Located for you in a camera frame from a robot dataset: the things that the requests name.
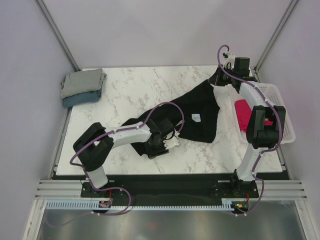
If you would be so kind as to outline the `black t shirt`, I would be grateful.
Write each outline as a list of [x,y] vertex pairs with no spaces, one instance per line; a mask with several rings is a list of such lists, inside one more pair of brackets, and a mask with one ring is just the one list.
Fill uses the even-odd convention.
[[208,79],[171,102],[181,110],[171,104],[164,104],[154,110],[150,119],[154,123],[168,119],[178,130],[180,121],[184,118],[180,138],[201,143],[214,141],[220,107],[215,98],[214,87]]

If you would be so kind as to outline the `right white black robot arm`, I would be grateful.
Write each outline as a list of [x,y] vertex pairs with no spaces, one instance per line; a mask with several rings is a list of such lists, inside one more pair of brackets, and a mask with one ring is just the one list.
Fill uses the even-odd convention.
[[223,54],[224,63],[209,78],[214,86],[231,85],[246,100],[251,114],[246,129],[248,147],[244,158],[235,170],[237,178],[229,184],[229,191],[235,197],[247,191],[245,182],[257,179],[257,170],[262,158],[268,152],[279,148],[283,138],[286,109],[275,105],[260,88],[260,83],[250,75],[248,57],[235,57],[232,53]]

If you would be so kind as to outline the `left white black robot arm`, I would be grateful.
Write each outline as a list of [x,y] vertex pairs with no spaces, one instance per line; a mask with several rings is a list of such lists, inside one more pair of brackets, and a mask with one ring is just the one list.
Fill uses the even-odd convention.
[[181,145],[179,133],[166,118],[162,121],[138,122],[119,128],[105,128],[101,123],[92,124],[73,144],[76,156],[92,182],[92,191],[99,197],[110,191],[103,164],[111,150],[135,143],[142,143],[149,159],[167,154]]

